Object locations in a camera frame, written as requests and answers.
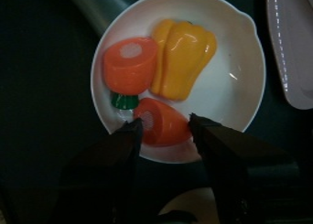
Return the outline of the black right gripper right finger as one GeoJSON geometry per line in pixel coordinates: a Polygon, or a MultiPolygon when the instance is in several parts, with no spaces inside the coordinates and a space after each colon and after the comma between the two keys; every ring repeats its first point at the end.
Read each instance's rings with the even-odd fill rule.
{"type": "Polygon", "coordinates": [[[299,172],[291,156],[255,137],[190,116],[220,224],[297,224],[299,172]]]}

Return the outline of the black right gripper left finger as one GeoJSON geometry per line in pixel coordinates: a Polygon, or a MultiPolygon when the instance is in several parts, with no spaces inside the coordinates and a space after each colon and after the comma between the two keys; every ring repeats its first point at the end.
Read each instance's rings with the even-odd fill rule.
{"type": "Polygon", "coordinates": [[[136,119],[75,155],[48,224],[125,224],[141,135],[136,119]]]}

